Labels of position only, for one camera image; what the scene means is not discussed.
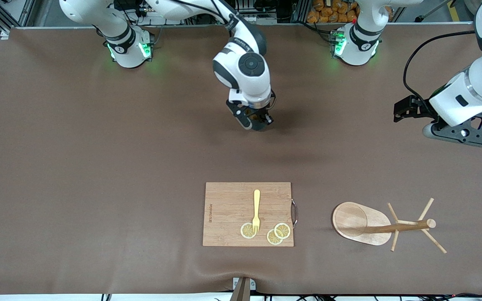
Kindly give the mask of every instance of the lemon slice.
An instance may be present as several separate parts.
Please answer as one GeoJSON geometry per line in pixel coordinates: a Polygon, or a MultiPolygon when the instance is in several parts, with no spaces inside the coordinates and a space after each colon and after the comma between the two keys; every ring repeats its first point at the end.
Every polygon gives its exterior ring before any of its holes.
{"type": "Polygon", "coordinates": [[[269,244],[272,244],[273,246],[276,246],[282,243],[282,240],[277,238],[276,235],[274,234],[274,229],[270,229],[269,232],[267,233],[267,241],[269,242],[269,244]]]}
{"type": "Polygon", "coordinates": [[[252,223],[244,223],[241,226],[241,235],[243,235],[244,238],[247,238],[249,240],[256,236],[256,233],[252,231],[252,223]]]}
{"type": "Polygon", "coordinates": [[[285,240],[291,234],[291,229],[286,223],[279,223],[274,228],[275,236],[281,240],[285,240]]]}

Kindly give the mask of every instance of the metal ring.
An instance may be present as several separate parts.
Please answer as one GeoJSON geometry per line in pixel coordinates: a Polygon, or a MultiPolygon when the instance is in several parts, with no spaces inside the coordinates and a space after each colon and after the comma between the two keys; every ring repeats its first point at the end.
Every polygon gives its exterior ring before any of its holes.
{"type": "Polygon", "coordinates": [[[291,199],[291,203],[293,204],[293,208],[295,208],[295,221],[293,222],[293,229],[295,229],[295,225],[297,224],[299,217],[299,212],[297,209],[297,204],[295,204],[295,201],[293,201],[293,199],[291,199]]]}

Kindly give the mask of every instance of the wooden mug tree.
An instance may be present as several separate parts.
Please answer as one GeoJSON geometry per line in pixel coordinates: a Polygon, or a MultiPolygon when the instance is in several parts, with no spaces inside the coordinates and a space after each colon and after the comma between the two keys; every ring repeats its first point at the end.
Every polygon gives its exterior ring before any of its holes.
{"type": "Polygon", "coordinates": [[[433,219],[423,219],[433,201],[434,199],[431,198],[427,202],[427,206],[415,222],[398,219],[394,208],[388,203],[395,224],[390,223],[390,219],[380,211],[354,202],[345,202],[334,209],[332,224],[336,232],[344,238],[370,245],[385,244],[394,233],[394,240],[390,249],[392,252],[395,250],[399,232],[421,230],[445,254],[447,253],[446,249],[428,231],[436,227],[436,222],[433,219]]]}

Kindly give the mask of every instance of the wooden dowel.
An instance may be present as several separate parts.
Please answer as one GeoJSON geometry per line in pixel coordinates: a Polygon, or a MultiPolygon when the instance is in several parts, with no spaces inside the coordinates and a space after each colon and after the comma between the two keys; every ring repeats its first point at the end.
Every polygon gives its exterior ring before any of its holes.
{"type": "Polygon", "coordinates": [[[411,231],[411,230],[428,229],[431,227],[436,227],[436,222],[434,221],[434,219],[427,219],[426,221],[418,221],[417,225],[393,224],[393,225],[380,226],[380,227],[366,227],[364,233],[390,233],[396,230],[411,231]]]}
{"type": "Polygon", "coordinates": [[[433,242],[433,243],[440,249],[440,251],[442,251],[442,253],[444,253],[444,254],[447,253],[446,249],[444,249],[444,247],[442,247],[442,245],[441,245],[439,242],[437,242],[437,241],[434,239],[434,237],[433,237],[427,230],[421,229],[421,231],[423,231],[423,233],[425,233],[425,235],[427,235],[427,237],[429,238],[429,240],[431,240],[431,242],[433,242]]]}
{"type": "Polygon", "coordinates": [[[418,224],[417,222],[409,222],[409,221],[401,221],[401,220],[398,220],[396,223],[403,224],[403,225],[417,225],[418,224]]]}
{"type": "Polygon", "coordinates": [[[390,251],[392,251],[392,252],[395,251],[395,244],[397,244],[397,237],[398,236],[399,236],[399,230],[396,230],[395,235],[394,235],[394,241],[392,242],[392,248],[390,249],[390,251]]]}
{"type": "Polygon", "coordinates": [[[421,221],[421,220],[425,217],[425,214],[427,214],[427,211],[429,210],[429,208],[430,208],[431,205],[433,204],[433,201],[434,201],[434,198],[430,198],[430,199],[429,199],[429,202],[427,202],[427,206],[425,206],[425,209],[423,209],[423,212],[422,212],[421,215],[419,216],[418,221],[421,221]]]}
{"type": "Polygon", "coordinates": [[[388,203],[388,208],[390,208],[390,212],[392,213],[392,217],[394,217],[395,222],[397,222],[399,219],[397,219],[397,215],[395,214],[394,208],[392,208],[392,204],[388,203]]]}

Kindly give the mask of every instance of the yellow tape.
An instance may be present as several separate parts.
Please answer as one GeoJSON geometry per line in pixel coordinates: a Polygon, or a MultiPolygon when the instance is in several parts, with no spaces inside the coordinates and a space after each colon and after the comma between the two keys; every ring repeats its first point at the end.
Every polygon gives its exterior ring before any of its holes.
{"type": "Polygon", "coordinates": [[[459,14],[457,14],[457,10],[451,7],[451,1],[447,3],[447,8],[449,8],[449,14],[451,15],[451,19],[453,20],[453,22],[459,22],[461,19],[459,19],[459,14]]]}

